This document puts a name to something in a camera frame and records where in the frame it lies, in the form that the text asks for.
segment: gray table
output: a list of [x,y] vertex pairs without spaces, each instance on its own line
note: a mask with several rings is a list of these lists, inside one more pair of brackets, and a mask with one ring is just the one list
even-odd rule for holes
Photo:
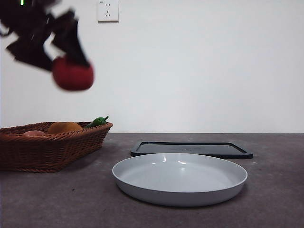
[[[171,208],[122,193],[111,168],[138,140],[232,142],[252,151],[232,160],[248,172],[235,198]],[[110,133],[102,149],[50,174],[0,172],[3,228],[303,228],[304,134]]]

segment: electrical outlet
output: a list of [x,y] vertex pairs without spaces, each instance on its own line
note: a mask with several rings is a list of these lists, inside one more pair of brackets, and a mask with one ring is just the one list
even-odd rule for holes
[[99,0],[97,3],[98,22],[118,22],[118,0]]

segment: wicker basket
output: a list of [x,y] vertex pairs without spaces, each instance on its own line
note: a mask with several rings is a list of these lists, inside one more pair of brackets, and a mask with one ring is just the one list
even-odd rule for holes
[[[47,132],[53,122],[0,129],[0,170],[28,172],[56,172],[69,163],[101,148],[113,126],[107,123],[80,131],[23,135],[26,131]],[[90,122],[78,122],[82,127]]]

